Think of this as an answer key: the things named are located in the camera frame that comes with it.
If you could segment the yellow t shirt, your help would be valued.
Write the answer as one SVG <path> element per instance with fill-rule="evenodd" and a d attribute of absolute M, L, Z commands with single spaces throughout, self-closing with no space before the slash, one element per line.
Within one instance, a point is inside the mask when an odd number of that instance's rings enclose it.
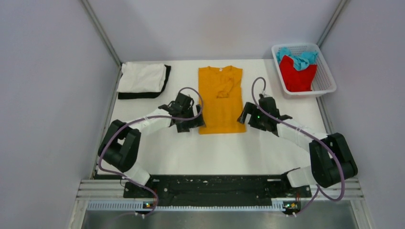
<path fill-rule="evenodd" d="M 246 132 L 237 121 L 243 111 L 243 70 L 234 66 L 203 67 L 198 70 L 198 91 L 202 97 L 205 126 L 199 134 L 235 134 Z"/>

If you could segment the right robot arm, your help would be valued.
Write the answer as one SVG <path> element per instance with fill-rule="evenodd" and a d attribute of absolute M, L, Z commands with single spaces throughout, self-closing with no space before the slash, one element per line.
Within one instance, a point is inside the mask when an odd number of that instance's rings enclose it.
<path fill-rule="evenodd" d="M 318 133 L 289 115 L 281 115 L 271 96 L 260 95 L 258 104 L 247 102 L 237 121 L 244 124 L 248 115 L 248 124 L 252 128 L 271 132 L 309 153 L 309 166 L 286 173 L 287 179 L 280 183 L 283 195 L 292 197 L 299 187 L 306 185 L 327 188 L 358 174 L 358 167 L 342 134 Z"/>

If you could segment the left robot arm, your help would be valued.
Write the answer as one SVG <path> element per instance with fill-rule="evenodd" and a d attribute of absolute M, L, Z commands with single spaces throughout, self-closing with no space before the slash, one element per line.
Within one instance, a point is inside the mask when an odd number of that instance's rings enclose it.
<path fill-rule="evenodd" d="M 153 184 L 148 181 L 150 174 L 137 162 L 142 137 L 172 126 L 179 133 L 204 126 L 203 108 L 203 102 L 197 104 L 190 96 L 178 93 L 175 100 L 146 116 L 128 122 L 114 120 L 98 150 L 99 170 L 136 183 L 135 191 L 141 197 L 150 196 L 153 192 Z"/>

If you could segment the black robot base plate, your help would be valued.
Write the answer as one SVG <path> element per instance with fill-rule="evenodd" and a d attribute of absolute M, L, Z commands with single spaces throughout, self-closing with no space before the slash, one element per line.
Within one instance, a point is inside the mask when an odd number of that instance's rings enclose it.
<path fill-rule="evenodd" d="M 144 188 L 125 184 L 124 198 L 154 198 L 159 207 L 270 206 L 276 198 L 310 198 L 282 175 L 151 175 Z"/>

